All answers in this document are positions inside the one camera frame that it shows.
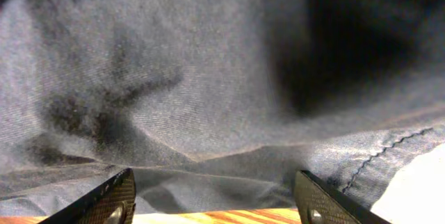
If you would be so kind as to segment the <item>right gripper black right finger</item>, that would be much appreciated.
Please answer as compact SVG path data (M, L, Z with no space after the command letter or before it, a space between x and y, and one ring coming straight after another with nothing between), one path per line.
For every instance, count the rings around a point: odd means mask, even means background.
M296 172L293 194L303 224L390 224L308 170Z

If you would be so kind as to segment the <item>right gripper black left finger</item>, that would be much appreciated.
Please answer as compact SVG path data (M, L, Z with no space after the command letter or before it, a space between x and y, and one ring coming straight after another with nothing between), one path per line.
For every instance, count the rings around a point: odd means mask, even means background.
M126 168L40 224L132 224L135 208L134 172Z

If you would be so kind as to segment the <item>dark blue shorts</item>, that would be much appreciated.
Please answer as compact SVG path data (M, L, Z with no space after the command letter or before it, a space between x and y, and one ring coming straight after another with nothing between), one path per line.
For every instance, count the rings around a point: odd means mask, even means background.
M138 213L371 208L444 144L444 0L1 0L1 214L124 168Z

